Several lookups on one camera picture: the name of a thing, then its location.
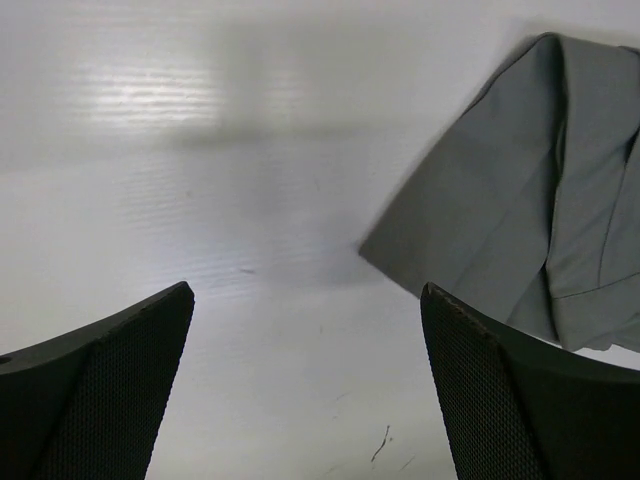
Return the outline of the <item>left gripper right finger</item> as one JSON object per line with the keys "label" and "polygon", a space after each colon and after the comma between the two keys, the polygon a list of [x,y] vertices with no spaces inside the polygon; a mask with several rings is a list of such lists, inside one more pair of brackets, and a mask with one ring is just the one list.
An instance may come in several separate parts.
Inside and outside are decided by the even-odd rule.
{"label": "left gripper right finger", "polygon": [[458,478],[638,478],[638,371],[547,344],[432,283],[421,318]]}

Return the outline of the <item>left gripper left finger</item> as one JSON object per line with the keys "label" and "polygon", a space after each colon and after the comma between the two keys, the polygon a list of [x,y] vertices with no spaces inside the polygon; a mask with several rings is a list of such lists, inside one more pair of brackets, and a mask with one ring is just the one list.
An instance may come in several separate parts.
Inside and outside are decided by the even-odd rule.
{"label": "left gripper left finger", "polygon": [[2,478],[144,478],[194,306],[179,282],[2,355]]}

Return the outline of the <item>grey pleated skirt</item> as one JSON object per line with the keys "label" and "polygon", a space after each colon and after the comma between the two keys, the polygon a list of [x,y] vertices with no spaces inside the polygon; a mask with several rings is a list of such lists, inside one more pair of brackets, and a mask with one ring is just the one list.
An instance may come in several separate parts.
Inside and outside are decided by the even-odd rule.
{"label": "grey pleated skirt", "polygon": [[360,254],[567,350],[637,350],[638,51],[555,33],[514,51]]}

